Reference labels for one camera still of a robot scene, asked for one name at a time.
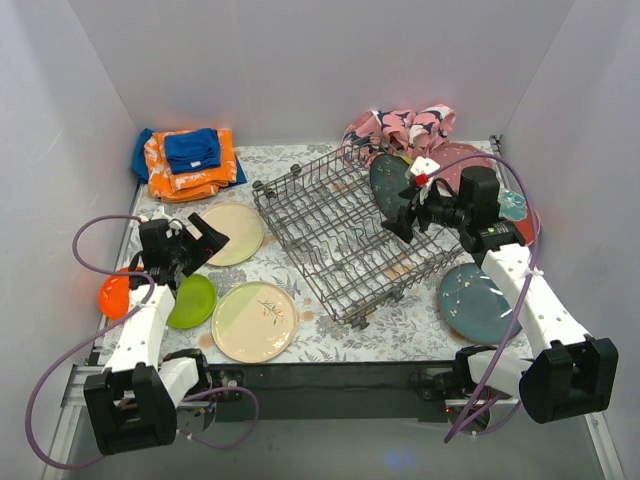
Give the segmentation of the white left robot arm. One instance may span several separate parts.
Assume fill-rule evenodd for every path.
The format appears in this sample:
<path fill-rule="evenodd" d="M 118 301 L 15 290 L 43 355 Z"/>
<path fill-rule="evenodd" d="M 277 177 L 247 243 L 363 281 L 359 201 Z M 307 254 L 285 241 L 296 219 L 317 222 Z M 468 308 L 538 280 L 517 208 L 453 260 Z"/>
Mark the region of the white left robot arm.
<path fill-rule="evenodd" d="M 114 455 L 171 444 L 177 407 L 205 398 L 213 386 L 199 349 L 161 355 L 182 282 L 227 245 L 227 235 L 193 213 L 182 227 L 167 218 L 138 227 L 140 251 L 125 270 L 129 306 L 113 353 L 83 394 L 99 451 Z"/>

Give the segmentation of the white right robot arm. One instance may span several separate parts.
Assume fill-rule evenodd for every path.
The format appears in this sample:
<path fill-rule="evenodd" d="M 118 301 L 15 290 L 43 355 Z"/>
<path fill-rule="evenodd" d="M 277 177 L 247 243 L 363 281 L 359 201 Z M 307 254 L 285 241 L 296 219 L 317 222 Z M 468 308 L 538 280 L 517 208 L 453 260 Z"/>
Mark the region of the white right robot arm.
<path fill-rule="evenodd" d="M 407 200 L 383 227 L 405 242 L 436 224 L 456 230 L 463 249 L 508 302 L 533 358 L 504 355 L 504 348 L 469 348 L 456 357 L 454 389 L 475 397 L 486 387 L 520 401 L 539 424 L 609 407 L 619 353 L 608 338 L 593 337 L 565 308 L 536 267 L 537 249 L 500 213 L 500 183 L 490 167 L 462 170 L 459 187 L 441 194 L 439 166 L 426 160 L 406 173 Z"/>

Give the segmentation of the plain lime green plate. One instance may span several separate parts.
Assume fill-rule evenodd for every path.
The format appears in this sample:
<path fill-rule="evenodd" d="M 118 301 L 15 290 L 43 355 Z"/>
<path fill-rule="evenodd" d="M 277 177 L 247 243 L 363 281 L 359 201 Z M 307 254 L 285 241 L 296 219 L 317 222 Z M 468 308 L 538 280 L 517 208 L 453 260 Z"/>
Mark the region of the plain lime green plate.
<path fill-rule="evenodd" d="M 187 277 L 178 289 L 168 326 L 191 329 L 205 322 L 214 311 L 217 290 L 211 280 L 200 274 Z"/>

